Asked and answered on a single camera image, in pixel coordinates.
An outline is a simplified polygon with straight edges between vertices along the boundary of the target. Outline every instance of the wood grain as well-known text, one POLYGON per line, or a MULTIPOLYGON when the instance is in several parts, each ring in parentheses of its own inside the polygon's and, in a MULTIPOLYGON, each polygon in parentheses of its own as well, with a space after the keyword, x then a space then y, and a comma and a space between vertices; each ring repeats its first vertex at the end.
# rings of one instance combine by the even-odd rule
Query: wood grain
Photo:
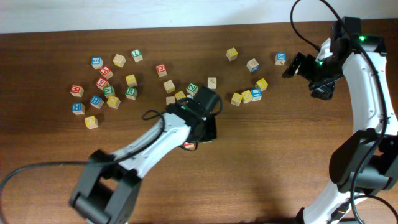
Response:
MULTIPOLYGON (((315 43, 330 35, 332 22, 297 24, 315 43)), ((398 110, 398 20, 364 21, 365 33, 386 40, 387 81, 398 110)), ((86 160, 97 149, 115 151, 146 132, 155 121, 142 121, 149 110, 163 110, 163 82, 173 80, 177 91, 190 82, 205 85, 217 77, 224 100, 218 116, 218 139, 196 152, 175 149, 142 183, 131 223, 238 223, 294 217, 310 205, 328 182, 331 154, 352 134, 348 86, 338 82, 332 100, 310 97, 302 77, 281 78, 286 66, 274 65, 276 52, 292 58, 297 52, 316 55, 289 24, 129 29, 0 35, 0 177, 40 161, 86 160), (226 50, 235 47, 238 59, 229 62, 226 50), (135 63, 130 50, 140 49, 135 63), (115 54, 126 57, 118 68, 115 54), (101 90, 100 77, 90 65, 100 56, 114 73, 109 81, 121 99, 119 109, 89 105, 101 90), (255 58, 260 69, 246 68, 255 58), (164 63, 167 76, 155 66, 164 63), (138 97, 126 99, 126 75, 135 74, 138 97), (269 83, 261 101, 233 106, 232 94, 269 83), (83 98, 69 93, 82 85, 83 98), (82 101, 86 115, 95 115, 99 128, 85 127, 84 116, 71 111, 82 101)), ((84 223, 68 206, 82 167, 37 169, 12 179, 2 196, 9 223, 84 223)), ((396 188, 380 194, 398 207, 396 188)), ((367 223, 393 223, 381 204, 359 206, 367 223)))

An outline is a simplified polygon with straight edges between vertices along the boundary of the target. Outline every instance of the block face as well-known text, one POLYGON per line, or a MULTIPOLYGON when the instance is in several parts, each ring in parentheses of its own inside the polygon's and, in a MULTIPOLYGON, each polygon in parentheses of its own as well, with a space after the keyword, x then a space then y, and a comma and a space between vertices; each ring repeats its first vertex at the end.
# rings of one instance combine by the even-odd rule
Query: block face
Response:
POLYGON ((164 86, 164 88, 165 88, 165 90, 166 90, 167 93, 172 93, 173 91, 175 91, 175 86, 174 86, 172 80, 169 80, 169 81, 167 81, 167 82, 164 82, 164 83, 163 83, 163 86, 164 86))
POLYGON ((77 115, 84 114, 85 106, 83 105, 83 103, 74 103, 72 104, 72 112, 77 115))
POLYGON ((286 54, 285 53, 277 53, 275 56, 275 64, 276 65, 284 65, 286 62, 286 54))
POLYGON ((253 89, 251 90, 251 94, 253 96, 253 101, 261 100, 262 97, 261 89, 259 88, 253 89))
POLYGON ((94 116, 85 118, 85 123, 88 129, 98 128, 98 120, 94 116))
POLYGON ((104 62, 100 57, 92 57, 91 58, 91 66, 93 66, 94 69, 100 69, 104 65, 104 62))
POLYGON ((126 82, 129 87, 138 86, 136 76, 135 75, 128 75, 126 76, 126 82))
POLYGON ((231 49, 228 49, 226 51, 226 57, 228 57, 229 61, 235 60, 238 57, 238 52, 236 51, 236 49, 234 47, 231 49))
POLYGON ((268 87, 268 83, 263 78, 256 82, 256 88, 259 88, 261 91, 266 90, 267 87, 268 87))
POLYGON ((207 87, 209 89, 215 90, 217 88, 217 78, 215 77, 207 78, 207 87))
POLYGON ((183 91, 179 91, 178 93, 174 94, 174 96, 175 96, 175 98, 176 98, 177 100, 181 100, 181 99, 186 98, 186 96, 185 96, 185 94, 184 94, 183 91))
POLYGON ((232 96, 231 104, 235 105, 235 106, 239 106, 241 104, 242 97, 243 96, 240 95, 239 93, 234 93, 234 95, 232 96))
POLYGON ((246 66, 250 72, 255 72, 259 69, 259 63, 256 61, 256 59, 248 61, 248 64, 246 66))
POLYGON ((106 104, 108 104, 109 107, 117 109, 120 105, 120 100, 116 96, 110 96, 106 104))
POLYGON ((123 68, 124 64, 126 63, 126 59, 124 58, 124 56, 116 54, 113 58, 113 63, 116 66, 123 68))
POLYGON ((187 87, 187 93, 191 94, 192 96, 195 96, 197 92, 198 92, 198 86, 193 83, 189 83, 187 87))
POLYGON ((135 100, 137 98, 137 90, 135 88, 127 88, 126 90, 126 97, 131 100, 135 100))
POLYGON ((108 66, 104 66, 103 68, 101 68, 99 70, 99 72, 107 80, 110 79, 113 76, 113 72, 111 71, 111 69, 108 66))
POLYGON ((175 103, 175 97, 174 96, 166 97, 166 106, 171 104, 171 103, 175 103))

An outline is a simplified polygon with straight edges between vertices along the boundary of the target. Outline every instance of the toy block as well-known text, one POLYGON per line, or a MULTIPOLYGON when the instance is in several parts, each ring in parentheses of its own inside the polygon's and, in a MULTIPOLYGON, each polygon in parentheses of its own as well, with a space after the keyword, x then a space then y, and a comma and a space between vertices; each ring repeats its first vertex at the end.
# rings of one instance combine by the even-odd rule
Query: toy block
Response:
POLYGON ((257 101, 257 100, 261 100, 262 97, 262 93, 260 89, 253 89, 251 90, 251 94, 253 96, 253 100, 252 101, 257 101))
POLYGON ((92 57, 91 65, 93 66, 94 69, 100 69, 104 65, 104 62, 100 57, 92 57))
POLYGON ((207 78, 207 87, 209 89, 215 90, 217 88, 217 78, 215 77, 207 78))
POLYGON ((243 103, 249 103, 249 102, 251 102, 252 100, 253 100, 253 96, 252 96, 250 90, 244 91, 244 92, 242 93, 242 102, 243 102, 243 103))
POLYGON ((98 120, 94 116, 85 118, 85 123, 88 129, 98 128, 98 120))
POLYGON ((234 95, 232 96, 231 104, 235 105, 235 106, 239 106, 241 104, 242 97, 243 96, 240 95, 239 93, 234 93, 234 95))
POLYGON ((128 75, 126 76, 126 82, 129 87, 138 86, 136 76, 135 75, 128 75))
POLYGON ((166 66, 164 64, 156 66, 157 75, 163 77, 167 75, 166 66))
POLYGON ((76 115, 84 114, 85 113, 85 106, 83 103, 74 103, 72 105, 72 112, 76 115))
POLYGON ((261 91, 264 91, 264 90, 266 90, 267 89, 267 87, 268 87, 268 83, 266 82, 266 80, 265 79, 260 79, 260 80, 258 80, 257 82, 256 82, 256 86, 255 86, 256 88, 259 88, 261 91))
POLYGON ((246 66, 250 72, 255 72, 259 69, 259 63, 256 61, 256 59, 248 61, 248 64, 246 66))
POLYGON ((139 62, 139 61, 143 60, 141 51, 139 49, 133 50, 131 52, 131 55, 135 62, 139 62))
POLYGON ((110 79, 113 76, 113 72, 111 71, 111 69, 108 66, 104 66, 103 68, 101 68, 99 70, 99 72, 106 79, 110 79))
POLYGON ((126 90, 126 97, 127 99, 135 100, 137 99, 138 92, 135 88, 127 88, 126 90))
POLYGON ((167 82, 163 83, 164 88, 166 89, 167 93, 172 93, 173 91, 175 91, 175 86, 173 84, 172 80, 169 80, 167 82))
POLYGON ((104 87, 110 86, 109 82, 104 78, 99 78, 95 84, 100 90, 104 90, 104 87))
POLYGON ((104 101, 102 100, 101 97, 94 95, 92 99, 90 100, 90 104, 94 106, 95 108, 100 109, 102 105, 104 105, 104 101))
POLYGON ((236 49, 234 47, 231 49, 228 49, 226 51, 226 57, 228 57, 229 61, 235 60, 238 58, 238 52, 236 51, 236 49))
POLYGON ((286 62, 286 54, 285 53, 276 53, 275 64, 276 65, 284 65, 285 62, 286 62))
POLYGON ((72 85, 72 88, 70 89, 70 93, 77 97, 82 97, 84 92, 85 90, 80 85, 72 85))
POLYGON ((126 63, 126 59, 124 58, 124 56, 116 54, 113 58, 113 63, 116 66, 123 68, 124 63, 126 63))
POLYGON ((186 98, 186 96, 185 96, 185 94, 184 94, 183 91, 179 91, 178 93, 174 94, 174 96, 175 96, 175 98, 176 98, 177 100, 181 100, 181 99, 186 98))
POLYGON ((120 105, 120 100, 116 96, 110 96, 106 104, 108 104, 109 107, 117 109, 120 105))
POLYGON ((174 96, 166 97, 166 106, 171 104, 171 103, 175 103, 175 97, 174 96))
POLYGON ((104 88, 105 97, 109 98, 110 96, 115 96, 114 89, 112 86, 107 86, 104 88))
POLYGON ((197 92, 198 92, 198 86, 193 83, 189 83, 187 87, 187 93, 191 94, 192 96, 195 96, 197 92))

